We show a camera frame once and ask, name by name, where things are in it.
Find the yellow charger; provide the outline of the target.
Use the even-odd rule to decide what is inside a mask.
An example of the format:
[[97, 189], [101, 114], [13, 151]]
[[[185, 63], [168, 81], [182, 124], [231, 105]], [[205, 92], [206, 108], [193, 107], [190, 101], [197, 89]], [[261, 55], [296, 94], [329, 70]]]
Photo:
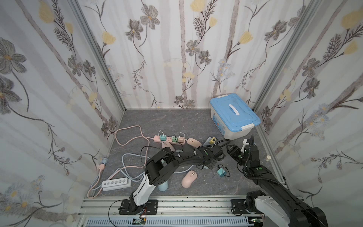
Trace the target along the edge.
[[217, 142], [217, 138], [213, 137], [210, 139], [209, 144], [215, 144]]

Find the blue power strip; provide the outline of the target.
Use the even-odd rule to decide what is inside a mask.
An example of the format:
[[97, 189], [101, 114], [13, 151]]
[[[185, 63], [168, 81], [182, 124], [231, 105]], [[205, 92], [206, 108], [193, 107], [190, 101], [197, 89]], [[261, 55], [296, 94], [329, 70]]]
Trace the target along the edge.
[[209, 144], [209, 141], [210, 141], [210, 139], [211, 139], [212, 137], [209, 137], [205, 142], [204, 142], [204, 144], [203, 144], [203, 146], [207, 146], [207, 145], [211, 145], [211, 144]]

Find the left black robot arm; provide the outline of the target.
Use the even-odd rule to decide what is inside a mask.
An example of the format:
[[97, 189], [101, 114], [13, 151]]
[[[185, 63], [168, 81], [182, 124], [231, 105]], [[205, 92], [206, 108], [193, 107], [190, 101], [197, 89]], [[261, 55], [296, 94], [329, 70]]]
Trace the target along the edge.
[[155, 188], [165, 183], [179, 167], [194, 165], [213, 169], [216, 163], [224, 158], [223, 148], [219, 145], [201, 146], [187, 152], [171, 151], [169, 147], [160, 149], [146, 162], [139, 187], [128, 199], [121, 201], [119, 214], [142, 213], [147, 208], [147, 202]]

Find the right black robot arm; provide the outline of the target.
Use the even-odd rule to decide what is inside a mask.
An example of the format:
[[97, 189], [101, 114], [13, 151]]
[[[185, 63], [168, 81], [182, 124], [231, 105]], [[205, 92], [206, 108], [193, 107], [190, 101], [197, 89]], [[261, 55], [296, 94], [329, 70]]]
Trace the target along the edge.
[[252, 180], [267, 193], [254, 191], [247, 193], [245, 208], [249, 212], [261, 212], [275, 224], [287, 227], [327, 227], [324, 212], [311, 207], [283, 186], [265, 166], [261, 165], [254, 137], [247, 139], [247, 145], [239, 148], [227, 145], [227, 153], [237, 162], [238, 169], [245, 178]]

